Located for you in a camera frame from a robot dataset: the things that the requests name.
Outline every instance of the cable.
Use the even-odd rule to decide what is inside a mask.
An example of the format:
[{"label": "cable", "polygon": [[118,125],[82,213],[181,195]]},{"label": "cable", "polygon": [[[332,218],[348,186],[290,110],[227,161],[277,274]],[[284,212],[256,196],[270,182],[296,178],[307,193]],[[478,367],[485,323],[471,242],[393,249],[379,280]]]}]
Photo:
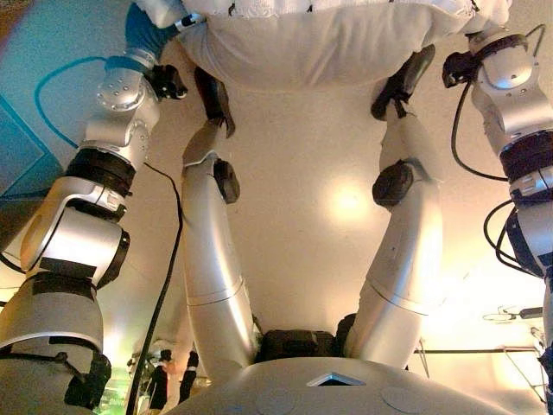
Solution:
[{"label": "cable", "polygon": [[545,24],[538,24],[534,29],[532,29],[530,32],[528,32],[525,37],[528,38],[532,36],[537,30],[540,30],[539,37],[537,38],[536,46],[534,47],[534,52],[532,53],[533,57],[537,57],[537,52],[539,52],[539,48],[542,45],[543,35],[545,35]]},{"label": "cable", "polygon": [[[498,246],[495,242],[492,241],[492,238],[490,238],[490,233],[488,231],[488,225],[490,222],[490,219],[501,209],[507,206],[508,204],[512,203],[512,200],[509,199],[508,201],[504,201],[500,203],[498,206],[494,207],[489,214],[487,214],[486,218],[484,219],[484,237],[487,240],[487,243],[490,244],[490,246],[493,248],[493,250],[497,250]],[[517,262],[517,259],[509,255],[508,253],[503,252],[503,255],[505,255],[508,259],[511,261]]]},{"label": "cable", "polygon": [[[514,270],[517,270],[517,271],[520,271],[520,272],[523,272],[524,274],[528,274],[528,275],[533,275],[531,274],[530,272],[528,272],[527,270],[525,270],[524,268],[522,268],[521,266],[518,266],[520,265],[520,263],[518,262],[518,260],[509,255],[508,253],[504,252],[501,250],[501,244],[503,243],[503,239],[505,238],[505,233],[507,232],[507,227],[506,227],[506,224],[503,225],[503,228],[501,229],[501,232],[499,233],[499,237],[498,237],[498,240],[497,242],[493,242],[492,241],[492,238],[490,237],[490,233],[489,233],[489,230],[488,230],[488,225],[489,225],[489,222],[490,222],[490,219],[501,209],[501,208],[504,208],[505,206],[507,206],[508,204],[512,203],[512,200],[508,200],[508,201],[504,201],[502,203],[500,203],[498,206],[494,207],[489,214],[487,214],[486,218],[484,219],[484,225],[483,225],[483,230],[484,230],[484,237],[486,238],[486,241],[488,244],[490,244],[490,246],[493,248],[493,250],[495,251],[495,257],[498,259],[498,261],[503,264],[503,265],[506,265]],[[505,261],[505,258],[515,262],[516,264],[518,265],[514,265],[514,264],[511,264],[507,261]]]},{"label": "cable", "polygon": [[2,262],[4,265],[6,265],[8,268],[15,272],[20,272],[21,274],[25,274],[25,272],[21,269],[21,267],[17,266],[13,262],[11,262],[4,254],[3,252],[0,252],[0,262]]},{"label": "cable", "polygon": [[163,305],[163,300],[165,299],[165,294],[167,293],[169,283],[171,281],[173,266],[175,265],[176,253],[179,249],[179,242],[181,240],[181,232],[182,232],[183,213],[182,213],[181,197],[179,196],[179,192],[176,188],[175,181],[171,178],[171,176],[163,173],[162,171],[156,169],[155,167],[152,167],[147,163],[145,163],[144,165],[149,169],[154,170],[156,173],[164,177],[167,177],[171,181],[171,185],[173,186],[173,191],[175,192],[175,197],[176,197],[176,209],[177,209],[177,217],[179,218],[179,228],[176,232],[175,244],[173,245],[173,251],[171,252],[171,260],[169,261],[167,276],[165,277],[165,283],[163,283],[162,291],[160,292],[159,297],[157,298],[156,308],[154,309],[154,314],[152,315],[152,318],[149,322],[148,331],[146,332],[146,338],[144,339],[142,351],[140,352],[140,357],[138,358],[137,369],[132,379],[132,386],[130,387],[130,395],[129,395],[129,404],[127,405],[127,410],[125,412],[126,415],[132,415],[132,413],[134,412],[135,403],[137,400],[138,387],[140,385],[140,378],[142,376],[144,362],[146,361],[146,355],[148,353],[149,344],[151,343],[152,336],[154,335],[154,328],[156,327],[156,324],[157,324],[157,318],[159,317],[159,313]]},{"label": "cable", "polygon": [[506,265],[506,266],[512,268],[513,270],[521,271],[524,274],[533,275],[533,274],[529,273],[527,270],[523,269],[522,267],[517,266],[517,265],[513,265],[511,263],[508,263],[503,258],[501,258],[501,254],[504,254],[505,256],[507,256],[503,251],[501,251],[501,244],[503,243],[503,238],[505,237],[506,232],[507,232],[507,226],[505,224],[505,225],[503,225],[503,229],[501,229],[501,232],[499,233],[497,247],[495,248],[496,258],[498,259],[498,261],[501,264]]},{"label": "cable", "polygon": [[44,113],[44,110],[42,109],[41,104],[41,91],[42,88],[55,76],[58,76],[60,73],[65,72],[67,69],[71,69],[72,67],[77,67],[78,65],[81,65],[83,63],[92,62],[92,61],[106,61],[106,58],[103,58],[101,56],[88,56],[86,58],[77,59],[75,61],[69,62],[66,65],[62,67],[58,67],[54,71],[48,73],[44,78],[40,80],[38,85],[35,88],[35,106],[36,110],[38,111],[39,115],[41,116],[42,120],[46,123],[48,128],[54,132],[59,138],[61,138],[63,141],[65,141],[67,144],[72,146],[74,149],[77,149],[79,146],[71,140],[68,136],[63,134],[60,130],[58,130],[50,121],[50,119],[47,117],[47,115]]},{"label": "cable", "polygon": [[491,176],[491,175],[487,175],[486,173],[482,173],[478,170],[472,169],[471,167],[467,166],[459,158],[459,155],[457,154],[457,129],[459,128],[459,119],[461,118],[461,110],[462,110],[463,104],[465,102],[465,98],[467,97],[468,88],[470,88],[470,86],[471,86],[471,82],[469,81],[465,85],[465,89],[463,89],[461,97],[459,98],[459,104],[457,105],[457,110],[455,111],[455,118],[454,118],[454,121],[453,121],[453,128],[451,130],[451,152],[453,153],[453,158],[455,159],[457,164],[459,164],[463,169],[465,169],[466,171],[469,171],[470,173],[472,173],[474,175],[484,177],[486,179],[497,180],[497,181],[500,181],[500,182],[508,182],[509,179],[507,179],[506,177]]}]

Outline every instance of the black cable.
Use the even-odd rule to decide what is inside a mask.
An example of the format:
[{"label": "black cable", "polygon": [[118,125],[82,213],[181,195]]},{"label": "black cable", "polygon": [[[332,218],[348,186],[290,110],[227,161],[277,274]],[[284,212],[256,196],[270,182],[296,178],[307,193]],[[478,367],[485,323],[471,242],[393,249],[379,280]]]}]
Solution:
[{"label": "black cable", "polygon": [[534,52],[532,53],[533,57],[537,57],[537,52],[539,52],[539,48],[542,45],[543,36],[545,35],[545,24],[538,24],[534,29],[532,29],[530,32],[528,32],[525,37],[528,38],[532,36],[537,30],[540,30],[539,37],[537,38],[536,46],[534,47]]},{"label": "black cable", "polygon": [[4,254],[3,252],[0,252],[0,262],[2,262],[4,265],[6,265],[8,268],[15,272],[20,272],[21,274],[25,274],[25,271],[21,269],[21,267],[17,266],[13,262],[11,262]]},{"label": "black cable", "polygon": [[497,242],[493,242],[492,241],[492,238],[490,237],[490,233],[489,233],[489,230],[488,230],[488,225],[489,225],[489,222],[490,222],[490,219],[501,209],[501,208],[504,208],[505,206],[507,206],[508,204],[512,203],[512,200],[508,200],[508,201],[504,201],[502,203],[500,203],[498,206],[494,207],[490,213],[486,216],[486,218],[484,219],[484,225],[483,225],[483,230],[484,230],[484,237],[486,238],[486,241],[488,244],[490,244],[490,246],[493,248],[493,250],[495,251],[495,257],[498,259],[498,261],[503,264],[503,265],[506,265],[514,270],[517,270],[517,271],[520,271],[520,272],[523,272],[525,274],[528,274],[528,275],[533,275],[531,274],[530,272],[528,272],[527,270],[523,269],[522,267],[520,266],[517,266],[515,264],[511,264],[507,261],[505,261],[505,258],[507,259],[510,259],[511,261],[515,262],[516,264],[520,265],[520,263],[518,262],[518,260],[513,257],[512,255],[509,255],[508,253],[506,253],[505,251],[502,251],[501,250],[501,244],[503,243],[503,239],[505,238],[505,233],[507,231],[507,228],[506,228],[506,225],[503,225],[503,228],[501,229],[501,232],[499,233],[499,237],[498,237],[498,240]]},{"label": "black cable", "polygon": [[171,252],[171,260],[169,261],[169,266],[167,270],[167,276],[165,277],[165,283],[163,283],[162,291],[159,294],[159,297],[157,298],[157,304],[156,308],[154,309],[154,314],[152,315],[152,318],[149,322],[148,331],[146,332],[146,338],[144,339],[144,344],[142,346],[142,351],[140,352],[140,357],[138,358],[137,363],[137,369],[135,371],[134,377],[132,379],[132,386],[130,387],[130,394],[129,394],[129,404],[127,405],[126,415],[132,415],[135,408],[135,403],[137,400],[137,393],[138,393],[138,387],[140,385],[140,378],[142,377],[142,371],[144,367],[144,362],[146,361],[146,355],[149,350],[149,344],[152,340],[152,336],[154,335],[154,328],[157,324],[157,318],[159,317],[159,313],[162,309],[163,300],[165,299],[165,294],[167,293],[169,283],[171,281],[171,275],[173,273],[173,266],[175,265],[175,258],[176,253],[179,249],[179,242],[181,241],[181,232],[182,232],[182,205],[181,205],[181,197],[179,196],[179,192],[176,188],[175,181],[171,178],[171,176],[163,173],[162,171],[150,166],[149,164],[145,163],[146,167],[154,170],[156,173],[167,177],[171,181],[171,185],[173,186],[173,190],[175,192],[176,196],[176,209],[177,209],[177,217],[179,219],[179,228],[176,232],[175,237],[175,244],[173,245],[173,251]]},{"label": "black cable", "polygon": [[463,104],[465,102],[465,98],[467,97],[468,89],[470,88],[470,86],[471,86],[471,82],[469,81],[465,85],[465,89],[463,89],[461,97],[459,98],[459,104],[457,105],[457,110],[455,111],[455,118],[454,118],[454,121],[453,121],[453,128],[451,130],[451,152],[453,153],[453,158],[455,159],[457,164],[459,164],[463,169],[465,169],[466,171],[469,171],[470,173],[472,173],[474,175],[484,177],[486,179],[497,180],[497,181],[500,181],[500,182],[508,182],[509,179],[507,179],[506,177],[497,177],[497,176],[487,175],[486,173],[482,173],[478,170],[472,169],[471,167],[467,166],[459,158],[459,155],[457,154],[457,129],[459,128],[459,119],[461,118],[461,110],[462,110]]},{"label": "black cable", "polygon": [[[483,230],[484,230],[484,237],[486,238],[487,240],[487,243],[490,244],[490,246],[493,248],[494,251],[497,251],[498,250],[498,246],[496,245],[495,242],[492,241],[492,238],[490,237],[490,233],[489,233],[489,230],[488,230],[488,225],[489,225],[489,222],[490,222],[490,219],[501,209],[501,208],[504,208],[505,206],[507,206],[508,204],[512,203],[512,200],[509,199],[508,201],[504,201],[502,203],[500,203],[498,206],[494,207],[489,214],[487,214],[486,218],[484,219],[484,226],[483,226]],[[508,253],[505,253],[503,251],[501,251],[503,255],[505,255],[508,259],[510,259],[511,261],[515,261],[517,262],[517,259],[512,257],[511,255],[509,255]]]},{"label": "black cable", "polygon": [[501,244],[503,243],[503,238],[505,237],[506,232],[507,232],[507,226],[505,224],[505,225],[503,225],[503,229],[501,229],[501,232],[499,233],[497,247],[495,248],[496,258],[498,259],[498,261],[501,264],[506,265],[506,266],[512,268],[513,270],[523,272],[524,274],[532,275],[531,273],[529,273],[527,270],[523,269],[522,267],[511,264],[511,263],[505,261],[503,258],[501,258],[501,254],[504,254],[506,256],[506,254],[503,251],[501,251]]}]

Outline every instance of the beige ceiling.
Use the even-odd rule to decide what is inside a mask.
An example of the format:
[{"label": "beige ceiling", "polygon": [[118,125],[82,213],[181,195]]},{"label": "beige ceiling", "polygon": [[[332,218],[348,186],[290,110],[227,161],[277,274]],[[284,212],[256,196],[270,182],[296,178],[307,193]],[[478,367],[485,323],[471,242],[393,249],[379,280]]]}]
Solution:
[{"label": "beige ceiling", "polygon": [[[90,54],[119,53],[125,11],[123,2],[37,2],[5,49],[0,92],[63,163],[73,151],[38,119],[32,91],[45,73],[61,64]],[[515,0],[509,26],[526,33],[551,20],[551,1]],[[548,68],[542,72],[542,88],[553,97],[551,33],[543,42],[540,62]],[[471,176],[454,163],[449,134],[461,89],[446,90],[441,72],[445,58],[467,50],[467,42],[461,35],[452,36],[436,49],[411,100],[441,155],[444,172],[444,302],[428,320],[423,338],[427,348],[531,344],[527,323],[494,325],[481,318],[502,305],[539,306],[543,282],[499,264],[486,245],[482,221],[507,199],[508,189]],[[180,45],[170,44],[162,60],[179,68],[190,92],[181,102],[162,102],[149,161],[179,180],[181,153],[205,116],[191,77],[193,66]],[[45,111],[67,134],[78,137],[82,132],[101,79],[101,65],[93,63],[64,73],[45,88]],[[357,309],[359,289],[389,218],[372,202],[370,192],[385,134],[385,124],[369,114],[372,86],[279,94],[229,86],[228,92],[237,131],[231,139],[220,140],[219,155],[233,164],[241,183],[242,195],[229,207],[229,218],[252,309],[264,329],[334,332],[338,321]],[[459,152],[475,168],[500,174],[481,124],[468,102],[461,117]],[[176,230],[175,199],[165,179],[141,169],[132,190],[122,221],[131,234],[130,252],[118,280],[99,292],[106,352],[118,366],[140,347]],[[499,217],[492,223],[493,234],[505,218]],[[17,251],[15,243],[9,252],[17,256]],[[192,341],[182,269],[180,255],[155,336],[173,342],[181,362]],[[20,278],[2,269],[0,281],[11,286]]]}]

